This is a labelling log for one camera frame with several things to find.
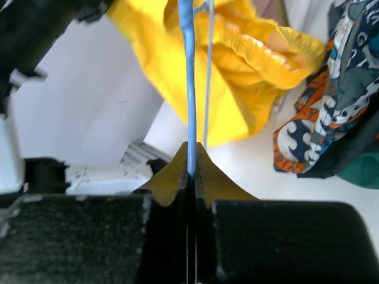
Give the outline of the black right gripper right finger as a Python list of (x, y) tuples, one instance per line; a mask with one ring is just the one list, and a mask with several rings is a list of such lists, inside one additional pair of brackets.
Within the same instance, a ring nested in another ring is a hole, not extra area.
[(201, 143), (197, 143), (195, 197), (205, 207), (211, 207), (214, 201), (259, 201), (219, 169)]

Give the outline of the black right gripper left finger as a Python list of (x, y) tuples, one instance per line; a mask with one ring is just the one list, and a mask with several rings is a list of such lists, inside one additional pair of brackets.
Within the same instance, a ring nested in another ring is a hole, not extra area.
[(133, 194), (150, 195), (160, 206), (170, 206), (187, 186), (187, 142), (182, 143), (170, 163)]

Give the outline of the yellow shorts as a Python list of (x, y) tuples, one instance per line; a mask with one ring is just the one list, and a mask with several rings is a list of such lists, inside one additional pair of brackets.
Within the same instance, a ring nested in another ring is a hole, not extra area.
[[(115, 1), (108, 16), (130, 42), (144, 75), (187, 121), (183, 36), (176, 1)], [(216, 1), (196, 15), (197, 136), (210, 147), (255, 135), (273, 104), (317, 72), (326, 47), (318, 39), (260, 18), (251, 1)]]

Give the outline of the teal green shorts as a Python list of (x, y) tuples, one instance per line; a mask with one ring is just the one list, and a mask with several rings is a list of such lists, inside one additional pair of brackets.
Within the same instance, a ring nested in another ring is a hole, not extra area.
[(337, 176), (362, 188), (378, 189), (378, 151), (363, 152)]

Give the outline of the patterned blue orange shorts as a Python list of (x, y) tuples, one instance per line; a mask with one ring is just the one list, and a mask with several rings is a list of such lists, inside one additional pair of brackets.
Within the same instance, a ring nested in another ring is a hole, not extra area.
[(296, 115), (274, 132), (278, 172), (303, 175), (331, 152), (378, 92), (378, 1), (344, 1), (328, 12), (326, 55), (295, 102)]

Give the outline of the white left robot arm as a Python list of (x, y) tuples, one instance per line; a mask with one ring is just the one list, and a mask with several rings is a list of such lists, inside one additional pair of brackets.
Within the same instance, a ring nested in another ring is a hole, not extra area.
[(112, 1), (1, 1), (1, 199), (30, 193), (64, 193), (69, 166), (51, 157), (25, 158), (13, 110), (46, 110), (47, 73), (40, 63), (71, 23), (92, 24)]

